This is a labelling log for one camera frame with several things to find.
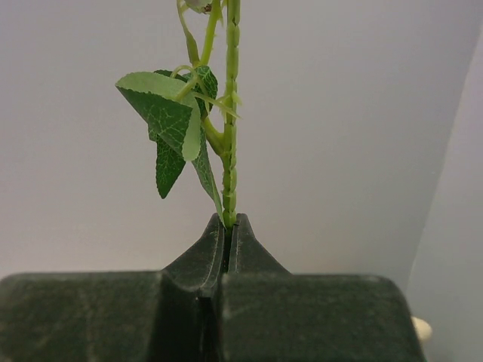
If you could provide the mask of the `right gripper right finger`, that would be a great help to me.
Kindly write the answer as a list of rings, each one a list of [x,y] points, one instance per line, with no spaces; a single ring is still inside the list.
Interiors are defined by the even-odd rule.
[[[239,214],[220,280],[224,361],[422,361],[403,292],[379,275],[296,275]]]

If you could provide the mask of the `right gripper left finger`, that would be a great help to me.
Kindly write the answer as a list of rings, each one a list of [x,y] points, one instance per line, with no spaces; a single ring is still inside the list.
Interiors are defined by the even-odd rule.
[[[1,281],[3,361],[217,361],[224,229],[167,267],[18,273]]]

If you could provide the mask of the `white rose stem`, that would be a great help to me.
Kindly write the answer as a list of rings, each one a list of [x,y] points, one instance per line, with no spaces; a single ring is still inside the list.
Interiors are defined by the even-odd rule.
[[[226,231],[236,221],[236,122],[240,38],[239,1],[178,1],[188,62],[175,69],[131,72],[116,89],[146,122],[156,144],[155,182],[166,198],[186,164],[214,202]],[[217,26],[226,29],[226,82],[209,66]]]

